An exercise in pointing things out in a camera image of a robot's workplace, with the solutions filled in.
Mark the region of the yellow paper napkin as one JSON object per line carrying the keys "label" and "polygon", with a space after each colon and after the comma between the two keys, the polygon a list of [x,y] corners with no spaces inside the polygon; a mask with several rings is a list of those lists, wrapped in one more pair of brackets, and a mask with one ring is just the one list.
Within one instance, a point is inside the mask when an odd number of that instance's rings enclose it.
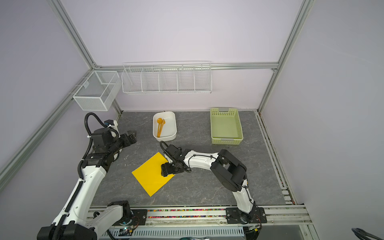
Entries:
{"label": "yellow paper napkin", "polygon": [[173,174],[167,177],[162,176],[161,165],[165,163],[168,163],[168,160],[161,153],[156,153],[140,167],[132,171],[133,176],[150,197],[175,176]]}

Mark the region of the white oval plastic tub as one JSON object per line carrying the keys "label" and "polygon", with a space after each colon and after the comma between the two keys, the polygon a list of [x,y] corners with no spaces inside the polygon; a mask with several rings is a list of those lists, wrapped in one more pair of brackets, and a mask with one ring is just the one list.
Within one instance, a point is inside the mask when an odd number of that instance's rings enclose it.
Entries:
{"label": "white oval plastic tub", "polygon": [[[159,118],[165,120],[165,124],[163,125],[160,136],[158,137],[158,131],[160,131],[158,123]],[[177,137],[177,123],[174,112],[159,112],[153,116],[153,136],[158,142],[173,141]]]}

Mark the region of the orange plastic spoon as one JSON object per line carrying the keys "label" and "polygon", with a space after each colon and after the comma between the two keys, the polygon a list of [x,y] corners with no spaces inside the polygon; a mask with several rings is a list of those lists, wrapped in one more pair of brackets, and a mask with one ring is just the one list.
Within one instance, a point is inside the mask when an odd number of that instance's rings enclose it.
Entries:
{"label": "orange plastic spoon", "polygon": [[157,123],[158,123],[157,138],[159,138],[161,136],[161,130],[162,130],[162,126],[163,126],[163,121],[164,121],[164,119],[162,119],[162,118],[158,118],[157,119]]}

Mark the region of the orange plastic fork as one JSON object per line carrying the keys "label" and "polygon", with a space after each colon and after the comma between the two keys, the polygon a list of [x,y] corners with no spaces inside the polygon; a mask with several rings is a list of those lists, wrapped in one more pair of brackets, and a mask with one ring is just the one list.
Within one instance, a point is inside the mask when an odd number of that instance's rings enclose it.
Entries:
{"label": "orange plastic fork", "polygon": [[162,134],[162,130],[163,130],[163,127],[164,127],[164,125],[165,125],[166,121],[165,121],[165,119],[162,119],[162,122],[160,123],[160,122],[158,121],[158,123],[159,123],[159,132],[158,132],[158,137],[160,137],[160,136],[161,136],[161,134]]}

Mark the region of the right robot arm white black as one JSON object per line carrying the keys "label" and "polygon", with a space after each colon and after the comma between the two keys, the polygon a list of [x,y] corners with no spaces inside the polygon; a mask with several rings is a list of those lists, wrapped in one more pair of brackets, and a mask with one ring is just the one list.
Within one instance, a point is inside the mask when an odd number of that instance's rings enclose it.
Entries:
{"label": "right robot arm white black", "polygon": [[161,141],[160,147],[168,160],[161,165],[161,175],[165,178],[179,173],[191,173],[193,168],[211,171],[219,182],[230,190],[237,202],[239,217],[234,220],[249,224],[261,217],[258,206],[251,196],[247,179],[247,167],[229,151],[222,149],[218,153],[199,153],[193,150],[177,148]]}

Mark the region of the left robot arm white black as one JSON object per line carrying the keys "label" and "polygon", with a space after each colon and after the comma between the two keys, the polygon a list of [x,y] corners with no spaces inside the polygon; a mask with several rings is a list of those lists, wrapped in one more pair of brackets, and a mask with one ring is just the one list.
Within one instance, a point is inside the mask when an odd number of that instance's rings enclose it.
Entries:
{"label": "left robot arm white black", "polygon": [[128,201],[115,201],[88,220],[88,213],[100,183],[121,151],[137,142],[136,132],[121,134],[114,120],[102,121],[87,113],[84,125],[89,144],[77,166],[79,179],[65,206],[50,226],[42,227],[38,240],[98,240],[117,222],[129,222],[133,213]]}

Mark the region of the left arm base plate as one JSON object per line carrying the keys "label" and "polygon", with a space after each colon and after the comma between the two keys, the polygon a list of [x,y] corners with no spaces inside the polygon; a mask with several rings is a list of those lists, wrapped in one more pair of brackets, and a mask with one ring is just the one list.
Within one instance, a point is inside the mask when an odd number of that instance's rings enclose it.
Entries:
{"label": "left arm base plate", "polygon": [[147,220],[147,209],[133,209],[131,210],[131,218],[125,219],[122,222],[119,222],[121,226],[144,226]]}

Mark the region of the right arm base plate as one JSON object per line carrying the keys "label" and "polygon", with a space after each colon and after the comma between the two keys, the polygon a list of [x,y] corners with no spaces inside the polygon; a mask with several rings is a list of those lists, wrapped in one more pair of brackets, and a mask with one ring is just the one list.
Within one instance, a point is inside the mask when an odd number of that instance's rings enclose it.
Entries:
{"label": "right arm base plate", "polygon": [[260,207],[253,207],[249,213],[242,212],[238,208],[226,208],[226,219],[228,224],[267,223],[265,210]]}

